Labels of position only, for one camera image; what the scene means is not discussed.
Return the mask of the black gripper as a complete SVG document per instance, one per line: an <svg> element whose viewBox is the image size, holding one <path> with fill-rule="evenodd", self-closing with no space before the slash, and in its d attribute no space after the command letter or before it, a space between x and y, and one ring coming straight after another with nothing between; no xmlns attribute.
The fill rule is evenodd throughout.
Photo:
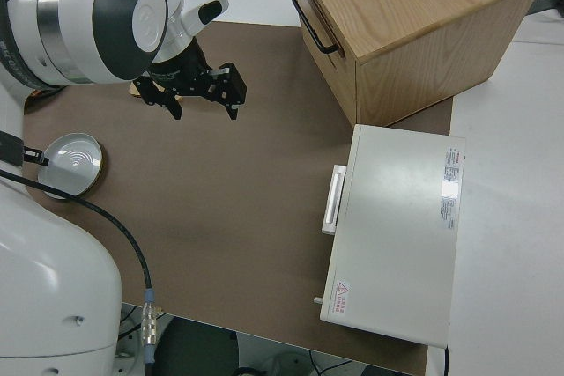
<svg viewBox="0 0 564 376"><path fill-rule="evenodd" d="M39 166L46 166L48 158L44 151L25 146L23 140L0 131L0 160L13 166L22 166L23 160Z"/></svg>
<svg viewBox="0 0 564 376"><path fill-rule="evenodd" d="M148 105L165 107L180 120L181 97L203 97L223 105L231 120L245 103L247 86L234 63L224 63L213 69L206 62L197 40L193 40L179 55L164 62L153 63L147 74L133 81L137 92Z"/></svg>

